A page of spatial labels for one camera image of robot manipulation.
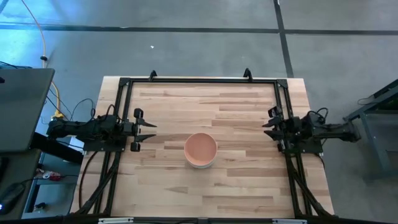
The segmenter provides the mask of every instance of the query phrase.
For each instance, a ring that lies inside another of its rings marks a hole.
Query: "metal stand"
[[[393,177],[398,175],[398,170],[391,166],[390,158],[387,154],[387,149],[382,149],[377,146],[377,138],[372,131],[369,121],[369,114],[398,114],[398,80],[390,83],[388,86],[373,94],[374,99],[366,103],[360,109],[352,112],[344,118],[346,121],[352,121],[360,118],[365,129],[370,147],[375,152],[378,159],[381,172],[365,177],[366,180],[376,180],[386,177]]]
[[[39,133],[34,133],[30,147],[40,149],[42,152],[57,156],[69,162],[81,164],[83,161],[82,153],[60,144],[57,141],[49,140]]]

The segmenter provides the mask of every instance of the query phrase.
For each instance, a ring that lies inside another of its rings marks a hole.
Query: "wooden tabletop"
[[[104,77],[97,114],[114,104],[119,78]],[[294,115],[304,116],[310,110],[304,81],[294,78],[288,83]],[[284,156],[261,127],[273,106],[274,88],[268,84],[135,83],[129,118],[134,108],[142,108],[144,119],[157,125],[142,133],[156,137],[142,143],[141,152],[122,153],[112,216],[293,217]],[[185,160],[183,145],[194,133],[208,133],[217,141],[217,158],[210,168],[194,169]],[[89,165],[83,203],[98,185],[103,156],[97,153]],[[303,154],[303,164],[308,187],[333,213],[320,159]],[[77,189],[71,212],[78,209]],[[304,211],[300,191],[298,195]]]

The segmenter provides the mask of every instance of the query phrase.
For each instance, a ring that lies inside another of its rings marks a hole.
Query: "concrete floor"
[[[26,3],[43,24],[277,28],[271,0]],[[280,0],[280,6],[287,29],[398,29],[398,2],[393,0]],[[32,19],[19,0],[10,0],[0,22]],[[0,30],[0,34],[1,61],[40,67],[39,32]],[[84,98],[96,101],[105,75],[149,75],[154,69],[158,75],[240,77],[249,67],[255,77],[286,77],[278,34],[46,31],[44,35],[49,67],[56,70],[55,83],[70,109]],[[288,35],[287,43],[294,76],[304,78],[313,109],[330,109],[328,122],[341,122],[359,108],[359,98],[398,77],[397,36]],[[53,112],[47,103],[45,123]],[[76,119],[89,117],[89,103],[76,110]],[[44,133],[46,127],[39,123],[37,130]],[[337,215],[398,223],[398,180],[363,180],[377,171],[365,139],[356,144],[327,141],[324,150]]]

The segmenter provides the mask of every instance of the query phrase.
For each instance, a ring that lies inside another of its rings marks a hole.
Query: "black cable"
[[[105,114],[105,118],[104,118],[104,119],[106,119],[106,118],[108,117],[109,110],[111,109],[111,107],[113,107],[113,110],[116,109],[116,108],[114,107],[114,105],[109,105],[109,106],[108,106],[108,109],[106,110],[106,114]]]
[[[310,113],[313,113],[313,114],[315,114],[315,115],[318,115],[318,116],[319,116],[318,119],[320,119],[320,122],[321,122],[322,120],[324,120],[324,117],[323,117],[322,114],[320,114],[320,113],[318,113],[318,112],[316,112],[316,111],[309,111],[309,112],[307,113],[307,115],[309,115]]]
[[[90,100],[90,101],[91,101],[91,111],[90,111],[90,115],[91,115],[91,118],[94,118],[94,116],[95,116],[94,101],[93,101],[92,99],[90,99],[90,98],[85,98],[84,100],[81,100],[79,103],[76,104],[75,108],[73,109],[73,111],[72,111],[72,113],[71,113],[71,115],[72,115],[72,116],[70,117],[70,120],[71,120],[71,121],[73,121],[73,115],[75,114],[75,110],[76,110],[77,106],[79,106],[80,103],[82,103],[82,102],[84,102],[84,101],[86,101],[86,100]]]
[[[323,116],[323,119],[326,122],[326,118],[328,117],[328,114],[329,114],[329,109],[328,108],[320,108],[319,110],[317,110],[317,113],[319,114],[319,112],[322,111],[322,110],[326,111],[325,115]]]
[[[47,99],[49,100],[49,102],[55,107],[55,109],[58,110],[57,106],[55,106],[55,104],[50,100],[49,96],[46,96],[46,97],[47,97]],[[67,121],[69,121],[69,119],[68,119],[61,111],[60,111],[60,113],[63,115],[63,117],[64,117]]]
[[[58,140],[55,140],[55,141],[56,141],[56,142],[59,142],[59,143],[66,144],[66,145],[68,145],[68,146],[73,146],[73,147],[78,147],[78,148],[80,148],[80,149],[83,149],[83,147],[80,147],[80,146],[75,146],[75,145],[69,144],[69,143],[67,143],[67,142],[58,141]]]
[[[49,88],[50,92],[56,97],[58,98],[58,100],[62,103],[62,105],[67,109],[67,111],[70,113],[70,115],[72,115],[72,113],[70,112],[69,108],[63,103],[63,101],[51,90],[51,88]]]
[[[80,179],[80,183],[79,183],[79,209],[81,209],[81,186],[83,185],[83,179],[85,178],[86,172],[87,172],[87,168],[88,168],[88,164],[90,164],[90,162],[93,160],[94,156],[97,154],[98,151],[94,152],[90,158],[88,159],[85,168],[83,169],[83,172],[81,173],[81,179]]]
[[[44,125],[49,125],[48,123],[44,123],[44,122],[43,122],[43,116],[40,116],[40,120],[41,120],[42,124],[44,124]]]
[[[20,69],[20,68],[27,69],[27,68],[32,68],[32,67],[29,67],[29,66],[11,65],[10,63],[6,63],[6,62],[2,62],[2,61],[0,61],[0,63],[3,64],[3,65],[7,65],[7,66],[14,67],[15,69]]]

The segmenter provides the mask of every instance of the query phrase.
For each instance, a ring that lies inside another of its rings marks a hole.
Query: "bowl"
[[[209,134],[192,134],[185,141],[184,154],[191,166],[204,169],[214,162],[217,155],[217,143]]]

